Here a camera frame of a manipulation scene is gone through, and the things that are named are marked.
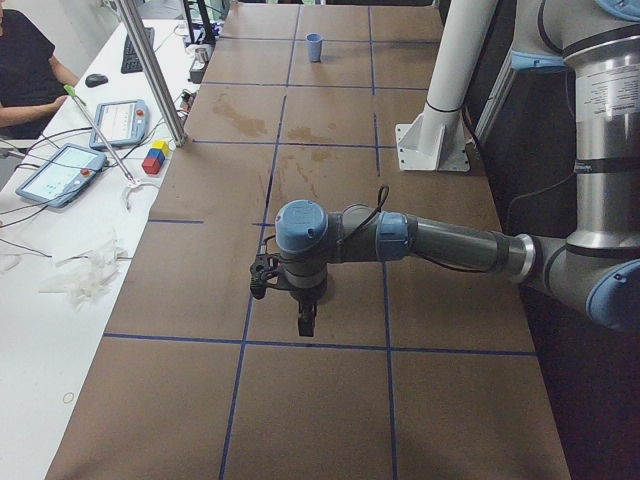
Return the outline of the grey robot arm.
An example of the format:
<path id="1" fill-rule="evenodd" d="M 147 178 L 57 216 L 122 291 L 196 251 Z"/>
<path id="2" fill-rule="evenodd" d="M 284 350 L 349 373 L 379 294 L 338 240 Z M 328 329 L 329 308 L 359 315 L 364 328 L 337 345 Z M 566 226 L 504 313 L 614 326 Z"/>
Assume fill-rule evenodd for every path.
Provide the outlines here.
<path id="1" fill-rule="evenodd" d="M 314 332 L 327 268 L 413 255 L 463 273 L 525 283 L 618 331 L 639 327 L 639 5 L 635 1 L 521 1 L 511 65 L 575 74 L 577 226 L 566 238 L 492 231 L 351 205 L 329 213 L 310 200 L 275 218 L 277 253 L 261 249 L 251 294 L 284 290 L 298 330 Z"/>

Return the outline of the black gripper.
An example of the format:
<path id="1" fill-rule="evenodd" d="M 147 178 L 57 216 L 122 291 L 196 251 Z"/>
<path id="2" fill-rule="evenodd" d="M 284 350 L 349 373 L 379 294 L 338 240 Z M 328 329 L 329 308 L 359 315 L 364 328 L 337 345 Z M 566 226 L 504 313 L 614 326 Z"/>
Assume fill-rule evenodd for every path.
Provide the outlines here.
<path id="1" fill-rule="evenodd" d="M 258 254 L 250 267 L 250 292 L 260 300 L 268 288 L 287 291 L 298 301 L 298 334 L 313 336 L 315 332 L 316 302 L 327 290 L 327 270 L 311 276 L 299 276 L 285 268 L 276 254 Z"/>

